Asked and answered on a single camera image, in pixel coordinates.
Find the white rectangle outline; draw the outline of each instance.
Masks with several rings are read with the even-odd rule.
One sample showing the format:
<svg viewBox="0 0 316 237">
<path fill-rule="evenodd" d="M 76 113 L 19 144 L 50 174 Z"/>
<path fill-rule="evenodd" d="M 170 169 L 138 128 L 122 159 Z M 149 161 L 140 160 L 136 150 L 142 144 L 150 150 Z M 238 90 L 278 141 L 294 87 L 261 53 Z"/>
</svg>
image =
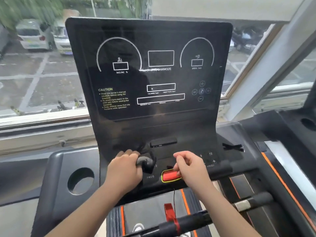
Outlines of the white rectangle outline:
<svg viewBox="0 0 316 237">
<path fill-rule="evenodd" d="M 191 66 L 192 66 L 192 62 L 193 62 L 193 61 L 197 61 L 197 60 L 199 60 L 199 59 L 192 59 L 192 60 L 191 60 Z"/>
<path fill-rule="evenodd" d="M 161 85 L 171 85 L 174 84 L 174 89 L 168 89 L 168 90 L 156 90 L 156 91 L 171 91 L 176 89 L 176 83 L 166 83 L 166 84 L 156 84 L 156 85 L 147 85 L 147 92 L 155 92 L 155 91 L 149 91 L 148 87 L 149 86 L 161 86 Z"/>
<path fill-rule="evenodd" d="M 162 95 L 162 96 L 174 96 L 174 95 L 184 95 L 183 99 L 176 99 L 176 100 L 184 100 L 185 99 L 185 93 L 181 94 L 172 94 L 172 95 Z M 155 101 L 155 102 L 147 102 L 147 103 L 138 103 L 138 99 L 143 99 L 143 98 L 153 98 L 153 97 L 160 97 L 160 96 L 148 96 L 148 97 L 139 97 L 137 98 L 137 104 L 138 105 L 143 105 L 143 104 L 149 104 L 149 103 L 158 103 L 158 102 L 167 102 L 167 101 L 176 101 L 176 100 L 164 100 L 164 101 Z"/>
<path fill-rule="evenodd" d="M 114 67 L 114 64 L 116 64 L 116 63 L 127 63 L 127 69 L 115 69 L 115 67 Z M 114 71 L 125 71 L 125 70 L 128 70 L 128 62 L 113 62 L 113 70 Z"/>
<path fill-rule="evenodd" d="M 166 50 L 166 51 L 173 51 L 173 64 L 172 65 L 163 65 L 163 66 L 174 66 L 174 50 Z M 160 67 L 160 66 L 150 66 L 149 65 L 149 52 L 155 52 L 155 51 L 148 51 L 148 67 Z"/>
</svg>

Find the red clip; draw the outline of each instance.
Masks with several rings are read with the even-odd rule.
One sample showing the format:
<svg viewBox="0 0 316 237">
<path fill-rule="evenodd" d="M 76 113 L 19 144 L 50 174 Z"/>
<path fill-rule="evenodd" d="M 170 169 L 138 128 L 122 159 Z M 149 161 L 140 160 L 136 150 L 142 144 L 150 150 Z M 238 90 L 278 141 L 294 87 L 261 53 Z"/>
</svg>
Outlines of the red clip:
<svg viewBox="0 0 316 237">
<path fill-rule="evenodd" d="M 168 222 L 169 221 L 174 222 L 174 224 L 176 225 L 177 234 L 178 234 L 178 236 L 180 236 L 180 234 L 181 234 L 180 225 L 178 223 L 178 220 L 176 219 L 176 214 L 173 210 L 171 203 L 165 204 L 165 214 L 166 214 L 166 219 Z"/>
</svg>

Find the hand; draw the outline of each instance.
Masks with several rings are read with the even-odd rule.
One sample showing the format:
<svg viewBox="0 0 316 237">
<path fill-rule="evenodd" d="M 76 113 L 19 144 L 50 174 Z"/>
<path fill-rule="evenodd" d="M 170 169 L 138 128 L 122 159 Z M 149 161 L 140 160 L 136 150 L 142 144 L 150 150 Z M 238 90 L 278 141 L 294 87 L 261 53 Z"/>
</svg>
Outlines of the hand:
<svg viewBox="0 0 316 237">
<path fill-rule="evenodd" d="M 139 155 L 137 151 L 120 151 L 107 167 L 104 185 L 117 190 L 120 197 L 134 189 L 143 178 L 142 167 L 136 167 Z"/>
<path fill-rule="evenodd" d="M 173 156 L 177 159 L 173 169 L 198 196 L 207 185 L 213 185 L 202 158 L 190 151 L 177 152 Z"/>
</svg>

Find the yellow outline around red button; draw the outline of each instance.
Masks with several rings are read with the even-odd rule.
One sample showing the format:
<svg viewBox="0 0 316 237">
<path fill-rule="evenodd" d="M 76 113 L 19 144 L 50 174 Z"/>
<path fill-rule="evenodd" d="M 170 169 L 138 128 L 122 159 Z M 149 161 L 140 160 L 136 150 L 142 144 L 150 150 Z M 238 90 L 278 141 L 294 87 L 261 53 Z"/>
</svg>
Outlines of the yellow outline around red button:
<svg viewBox="0 0 316 237">
<path fill-rule="evenodd" d="M 181 179 L 181 177 L 179 177 L 179 178 L 177 178 L 177 179 L 173 179 L 173 180 L 168 180 L 168 181 L 164 181 L 164 180 L 162 179 L 162 175 L 163 175 L 163 173 L 164 173 L 164 172 L 166 172 L 166 171 L 169 171 L 169 170 L 173 170 L 173 169 L 168 169 L 168 170 L 164 170 L 164 171 L 162 171 L 162 173 L 161 173 L 161 181 L 162 181 L 163 183 L 169 183 L 169 182 L 174 182 L 174 181 L 176 181 L 176 180 L 179 180 L 179 179 Z"/>
</svg>

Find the person's right arm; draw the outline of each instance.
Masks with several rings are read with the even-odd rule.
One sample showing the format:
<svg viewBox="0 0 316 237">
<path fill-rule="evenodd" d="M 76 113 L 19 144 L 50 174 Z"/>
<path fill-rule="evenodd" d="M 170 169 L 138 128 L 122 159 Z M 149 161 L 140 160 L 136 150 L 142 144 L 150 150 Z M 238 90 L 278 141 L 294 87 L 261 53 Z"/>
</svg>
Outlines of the person's right arm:
<svg viewBox="0 0 316 237">
<path fill-rule="evenodd" d="M 261 237 L 217 191 L 202 158 L 190 151 L 177 152 L 173 156 L 177 159 L 173 169 L 202 201 L 221 237 Z"/>
</svg>

